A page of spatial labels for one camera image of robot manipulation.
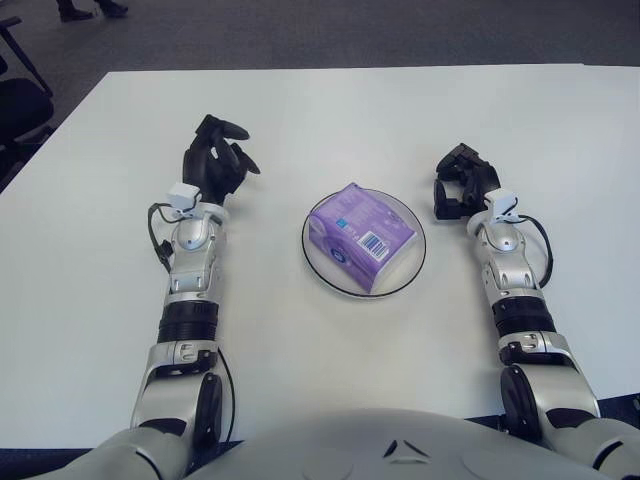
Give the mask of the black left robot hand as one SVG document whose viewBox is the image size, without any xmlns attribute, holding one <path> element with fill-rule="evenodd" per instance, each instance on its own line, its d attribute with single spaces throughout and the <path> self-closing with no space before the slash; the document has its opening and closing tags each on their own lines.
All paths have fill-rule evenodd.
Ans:
<svg viewBox="0 0 640 480">
<path fill-rule="evenodd" d="M 185 151 L 182 181 L 199 189 L 202 202 L 223 206 L 226 196 L 236 192 L 248 173 L 261 173 L 235 143 L 249 138 L 249 132 L 241 126 L 207 114 Z"/>
</svg>

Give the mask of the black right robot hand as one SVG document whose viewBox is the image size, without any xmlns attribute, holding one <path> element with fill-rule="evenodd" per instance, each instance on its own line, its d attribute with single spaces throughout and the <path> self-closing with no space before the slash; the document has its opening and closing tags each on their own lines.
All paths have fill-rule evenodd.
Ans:
<svg viewBox="0 0 640 480">
<path fill-rule="evenodd" d="M 495 168 L 464 143 L 440 160 L 436 174 L 434 214 L 438 220 L 458 220 L 486 210 L 485 195 L 501 187 Z M 445 182 L 455 182 L 463 188 L 460 199 L 447 196 Z"/>
</svg>

